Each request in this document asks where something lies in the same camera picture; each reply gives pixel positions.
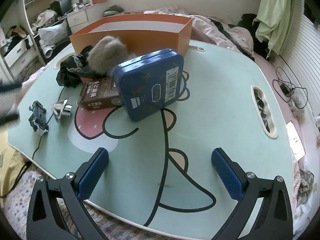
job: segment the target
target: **table handle hole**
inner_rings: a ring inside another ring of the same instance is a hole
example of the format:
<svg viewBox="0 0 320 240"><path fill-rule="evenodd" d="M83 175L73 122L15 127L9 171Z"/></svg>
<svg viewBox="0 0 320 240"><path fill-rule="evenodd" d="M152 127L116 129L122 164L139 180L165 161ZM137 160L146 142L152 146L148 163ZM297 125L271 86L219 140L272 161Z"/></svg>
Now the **table handle hole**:
<svg viewBox="0 0 320 240"><path fill-rule="evenodd" d="M278 138L278 131L265 94L259 87L253 85L251 93L263 131L271 139Z"/></svg>

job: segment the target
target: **open cardboard box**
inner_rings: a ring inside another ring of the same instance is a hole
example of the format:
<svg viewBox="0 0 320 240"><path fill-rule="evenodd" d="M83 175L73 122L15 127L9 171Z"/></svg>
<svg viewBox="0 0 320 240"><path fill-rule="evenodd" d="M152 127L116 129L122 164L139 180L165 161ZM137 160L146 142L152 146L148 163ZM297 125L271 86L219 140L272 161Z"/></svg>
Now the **open cardboard box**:
<svg viewBox="0 0 320 240"><path fill-rule="evenodd" d="M105 36L119 37L129 53L142 56L161 49L185 55L191 36L192 19L165 14L127 14L102 18L70 36L79 54Z"/></svg>

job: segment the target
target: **blue gripper pad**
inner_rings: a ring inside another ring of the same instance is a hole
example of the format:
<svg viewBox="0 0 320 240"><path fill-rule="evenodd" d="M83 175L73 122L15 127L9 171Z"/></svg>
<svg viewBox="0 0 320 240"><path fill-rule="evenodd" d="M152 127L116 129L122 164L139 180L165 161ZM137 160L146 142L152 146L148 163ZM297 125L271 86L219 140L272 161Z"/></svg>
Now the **blue gripper pad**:
<svg viewBox="0 0 320 240"><path fill-rule="evenodd" d="M104 148L99 148L88 162L80 166L76 172L76 179L78 178L79 181L75 179L75 187L79 200L90 198L108 163L108 151Z"/></svg>
<svg viewBox="0 0 320 240"><path fill-rule="evenodd" d="M223 185L226 187L230 197L240 202L244 197L241 180L218 149L214 149L212 152L211 162L222 180Z"/></svg>

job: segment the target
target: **brown snack box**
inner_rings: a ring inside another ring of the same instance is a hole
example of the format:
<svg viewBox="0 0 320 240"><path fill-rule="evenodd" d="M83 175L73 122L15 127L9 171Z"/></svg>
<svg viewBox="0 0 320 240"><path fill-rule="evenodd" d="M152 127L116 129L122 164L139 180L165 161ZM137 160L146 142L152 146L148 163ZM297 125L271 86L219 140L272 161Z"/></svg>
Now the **brown snack box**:
<svg viewBox="0 0 320 240"><path fill-rule="evenodd" d="M89 111L123 105L111 77L88 81L82 87L77 104Z"/></svg>

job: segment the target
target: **gray fluffy toy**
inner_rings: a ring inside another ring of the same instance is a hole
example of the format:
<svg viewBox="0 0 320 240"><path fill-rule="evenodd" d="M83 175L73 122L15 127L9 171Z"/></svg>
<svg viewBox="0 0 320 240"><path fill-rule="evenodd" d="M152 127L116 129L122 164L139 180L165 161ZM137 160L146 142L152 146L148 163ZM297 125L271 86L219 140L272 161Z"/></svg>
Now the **gray fluffy toy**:
<svg viewBox="0 0 320 240"><path fill-rule="evenodd" d="M90 51L87 61L90 68L101 76L112 76L114 68L128 60L126 46L112 36L106 36Z"/></svg>

